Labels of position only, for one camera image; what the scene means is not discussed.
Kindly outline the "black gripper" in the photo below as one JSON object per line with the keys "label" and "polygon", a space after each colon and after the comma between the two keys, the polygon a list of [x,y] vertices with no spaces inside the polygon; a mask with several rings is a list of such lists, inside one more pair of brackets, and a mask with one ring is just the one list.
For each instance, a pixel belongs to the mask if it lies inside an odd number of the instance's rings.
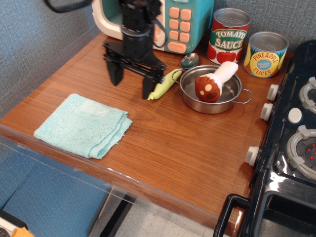
{"label": "black gripper", "polygon": [[162,78],[166,68],[153,53],[154,32],[145,33],[124,31],[122,42],[105,41],[104,54],[111,82],[117,86],[123,79],[123,70],[127,69],[143,79],[143,99],[147,99]]}

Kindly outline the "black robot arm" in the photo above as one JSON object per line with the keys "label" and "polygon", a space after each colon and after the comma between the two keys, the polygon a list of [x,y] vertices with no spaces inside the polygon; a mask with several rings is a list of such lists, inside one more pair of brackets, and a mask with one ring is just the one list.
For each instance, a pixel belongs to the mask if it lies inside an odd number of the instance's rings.
{"label": "black robot arm", "polygon": [[147,99],[161,82],[166,65],[153,53],[155,25],[162,27],[159,0],[121,0],[122,43],[104,42],[109,76],[113,85],[123,79],[123,70],[144,77],[143,98]]}

